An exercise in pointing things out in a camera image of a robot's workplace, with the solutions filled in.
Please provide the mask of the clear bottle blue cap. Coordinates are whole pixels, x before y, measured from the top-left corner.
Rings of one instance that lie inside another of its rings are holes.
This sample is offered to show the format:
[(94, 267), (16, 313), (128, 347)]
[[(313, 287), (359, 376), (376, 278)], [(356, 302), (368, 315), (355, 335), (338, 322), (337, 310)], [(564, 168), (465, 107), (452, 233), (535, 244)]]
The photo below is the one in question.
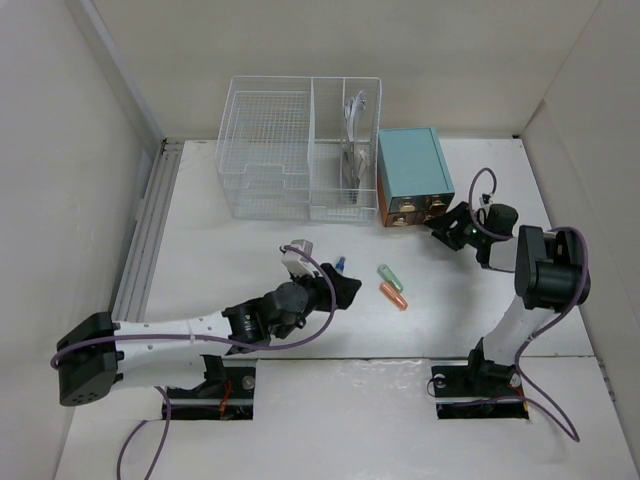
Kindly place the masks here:
[(345, 269), (346, 257), (340, 256), (339, 260), (336, 262), (335, 269), (338, 273), (343, 274)]

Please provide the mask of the orange highlighter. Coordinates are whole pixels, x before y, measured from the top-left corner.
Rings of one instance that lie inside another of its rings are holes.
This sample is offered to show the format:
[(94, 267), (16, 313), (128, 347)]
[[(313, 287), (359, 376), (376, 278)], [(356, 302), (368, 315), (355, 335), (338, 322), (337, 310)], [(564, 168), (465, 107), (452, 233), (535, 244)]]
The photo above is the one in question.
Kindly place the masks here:
[(400, 311), (405, 311), (408, 308), (408, 303), (400, 292), (398, 292), (391, 283), (383, 282), (380, 285), (380, 291), (383, 295), (391, 301)]

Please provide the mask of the green highlighter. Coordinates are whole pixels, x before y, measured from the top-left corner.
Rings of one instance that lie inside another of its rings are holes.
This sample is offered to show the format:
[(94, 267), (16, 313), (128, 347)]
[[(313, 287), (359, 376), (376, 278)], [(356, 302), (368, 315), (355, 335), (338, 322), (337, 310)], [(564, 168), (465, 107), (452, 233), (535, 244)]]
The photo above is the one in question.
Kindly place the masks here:
[(398, 293), (402, 293), (404, 290), (403, 284), (400, 282), (399, 278), (395, 275), (395, 273), (391, 270), (391, 268), (382, 264), (377, 268), (377, 272), (379, 276), (388, 282)]

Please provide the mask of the grey spiral setup guide booklet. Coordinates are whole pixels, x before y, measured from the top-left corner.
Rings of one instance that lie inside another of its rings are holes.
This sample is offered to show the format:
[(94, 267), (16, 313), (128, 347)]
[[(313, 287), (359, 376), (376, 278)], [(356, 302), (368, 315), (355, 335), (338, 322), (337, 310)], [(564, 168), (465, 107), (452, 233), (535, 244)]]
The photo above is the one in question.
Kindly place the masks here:
[(360, 123), (366, 111), (366, 93), (360, 90), (349, 97), (343, 107), (345, 139), (342, 157), (342, 188), (344, 202), (358, 203), (360, 191), (370, 185), (371, 159), (369, 146), (360, 135)]

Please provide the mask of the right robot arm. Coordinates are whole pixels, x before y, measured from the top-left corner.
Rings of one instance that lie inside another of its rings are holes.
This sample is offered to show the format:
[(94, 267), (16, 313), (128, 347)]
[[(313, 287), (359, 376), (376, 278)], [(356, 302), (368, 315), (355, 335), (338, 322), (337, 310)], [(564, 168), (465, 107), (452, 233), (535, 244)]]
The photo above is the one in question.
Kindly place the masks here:
[(526, 346), (585, 302), (590, 292), (588, 248), (573, 228), (513, 228), (517, 211), (488, 204), (473, 212), (466, 202), (425, 222), (432, 236), (454, 251), (469, 245), (484, 269), (514, 275), (515, 296), (494, 329), (470, 351), (465, 365), (436, 365), (436, 390), (451, 396), (497, 396), (521, 384), (518, 359)]

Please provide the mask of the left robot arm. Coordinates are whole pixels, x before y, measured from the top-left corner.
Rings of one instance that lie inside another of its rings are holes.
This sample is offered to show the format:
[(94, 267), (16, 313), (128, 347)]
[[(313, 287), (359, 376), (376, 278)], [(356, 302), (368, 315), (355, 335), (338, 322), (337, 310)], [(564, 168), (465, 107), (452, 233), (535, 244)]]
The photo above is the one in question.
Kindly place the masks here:
[(57, 342), (51, 366), (58, 375), (59, 402), (78, 407), (113, 390), (157, 386), (213, 396), (223, 387), (223, 357), (312, 342), (317, 333), (288, 338), (315, 312), (332, 318), (348, 309), (361, 287), (360, 280), (323, 263), (319, 271), (292, 275), (262, 296), (195, 318), (131, 323), (94, 313)]

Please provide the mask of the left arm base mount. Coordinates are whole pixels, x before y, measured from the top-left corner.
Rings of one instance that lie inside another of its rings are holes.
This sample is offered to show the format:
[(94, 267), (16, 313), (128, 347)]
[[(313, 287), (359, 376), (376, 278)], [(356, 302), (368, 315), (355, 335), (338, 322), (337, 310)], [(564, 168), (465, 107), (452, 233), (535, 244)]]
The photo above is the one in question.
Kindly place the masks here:
[(171, 419), (249, 421), (254, 416), (257, 361), (202, 355), (202, 369), (190, 388), (168, 387)]

